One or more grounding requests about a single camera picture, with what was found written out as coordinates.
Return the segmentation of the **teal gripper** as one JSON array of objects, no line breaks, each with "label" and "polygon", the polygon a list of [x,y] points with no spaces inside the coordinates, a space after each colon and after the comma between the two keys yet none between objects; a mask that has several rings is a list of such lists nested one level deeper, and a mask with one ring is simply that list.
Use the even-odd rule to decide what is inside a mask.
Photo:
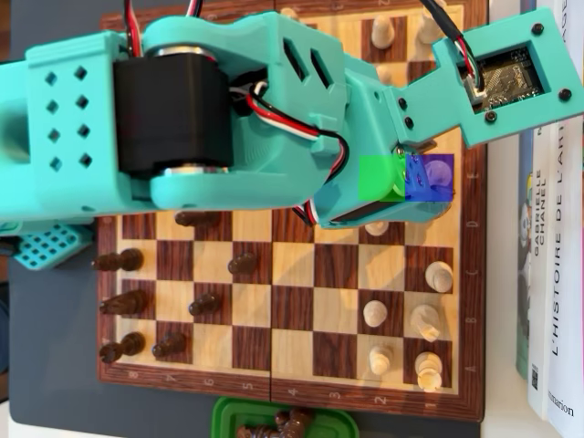
[{"label": "teal gripper", "polygon": [[341,136],[349,146],[349,159],[314,197],[318,224],[341,229],[375,222],[426,223],[444,214],[450,202],[402,202],[402,192],[421,192],[428,186],[423,155],[434,148],[434,140],[396,146],[386,86],[376,68],[351,55],[344,61],[348,103]]}]

